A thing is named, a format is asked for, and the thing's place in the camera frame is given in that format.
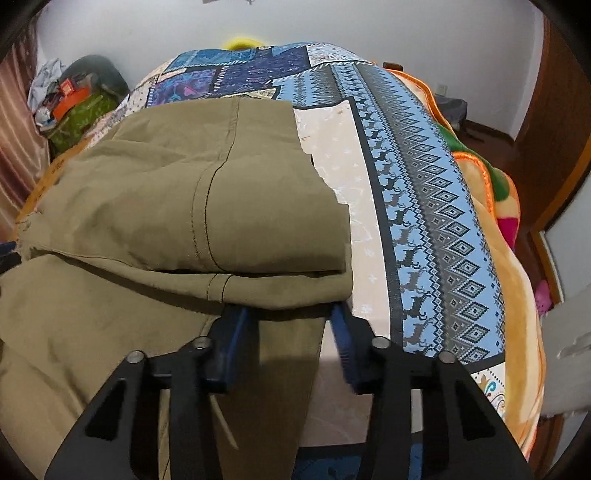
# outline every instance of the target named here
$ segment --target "bed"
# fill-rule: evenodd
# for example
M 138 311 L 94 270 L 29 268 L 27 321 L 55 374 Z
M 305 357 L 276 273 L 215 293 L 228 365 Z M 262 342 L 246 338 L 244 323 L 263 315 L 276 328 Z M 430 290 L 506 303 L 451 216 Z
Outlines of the bed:
M 293 104 L 303 150 L 349 205 L 353 314 L 408 352 L 453 352 L 527 457 L 545 360 L 531 285 L 512 251 L 519 200 L 511 179 L 457 140 L 424 83 L 326 43 L 180 54 L 79 148 L 141 109 L 224 96 Z M 20 218 L 70 157 L 54 162 Z M 354 478 L 370 407 L 345 383 L 327 323 L 293 479 Z M 420 415 L 413 430 L 411 477 L 419 478 Z

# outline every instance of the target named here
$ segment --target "pink object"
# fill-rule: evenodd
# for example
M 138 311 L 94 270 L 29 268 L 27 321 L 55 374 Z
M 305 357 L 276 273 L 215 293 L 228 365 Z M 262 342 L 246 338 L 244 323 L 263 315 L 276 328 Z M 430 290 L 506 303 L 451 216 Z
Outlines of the pink object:
M 552 303 L 552 297 L 550 296 L 550 286 L 546 280 L 542 280 L 538 283 L 538 287 L 534 292 L 535 306 L 538 309 L 538 315 L 544 315 L 548 313 L 554 304 Z
M 513 217 L 497 218 L 496 224 L 499 230 L 509 245 L 509 248 L 515 250 L 515 240 L 517 239 L 517 229 L 519 228 L 519 220 Z

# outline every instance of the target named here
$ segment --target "metal screw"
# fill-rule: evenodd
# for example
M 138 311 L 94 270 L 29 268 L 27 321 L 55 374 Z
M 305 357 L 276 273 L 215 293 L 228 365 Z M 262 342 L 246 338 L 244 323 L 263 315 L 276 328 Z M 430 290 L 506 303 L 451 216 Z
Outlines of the metal screw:
M 444 364 L 452 364 L 453 362 L 456 361 L 456 356 L 453 353 L 448 352 L 447 350 L 439 352 L 439 355 L 437 357 Z
M 197 350 L 204 350 L 206 348 L 210 348 L 212 345 L 212 340 L 209 337 L 197 337 L 193 340 L 193 346 Z
M 374 348 L 383 350 L 390 347 L 390 340 L 386 337 L 374 337 L 371 340 L 371 344 Z
M 138 364 L 144 359 L 144 353 L 139 350 L 134 350 L 127 356 L 127 361 L 130 364 Z

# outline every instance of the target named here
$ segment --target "pink curtain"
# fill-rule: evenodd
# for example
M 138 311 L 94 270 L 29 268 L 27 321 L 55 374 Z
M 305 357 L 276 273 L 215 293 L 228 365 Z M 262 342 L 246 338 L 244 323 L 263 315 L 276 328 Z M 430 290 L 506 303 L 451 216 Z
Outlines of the pink curtain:
M 35 22 L 0 63 L 0 242 L 49 166 L 49 147 L 35 126 L 27 95 L 37 68 Z

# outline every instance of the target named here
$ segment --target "electrical outlet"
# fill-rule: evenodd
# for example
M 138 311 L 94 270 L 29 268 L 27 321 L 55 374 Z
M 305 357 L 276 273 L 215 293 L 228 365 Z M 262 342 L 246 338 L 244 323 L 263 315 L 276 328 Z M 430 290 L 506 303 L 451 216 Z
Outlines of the electrical outlet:
M 447 85 L 438 83 L 437 90 L 435 90 L 435 93 L 445 97 L 447 95 Z

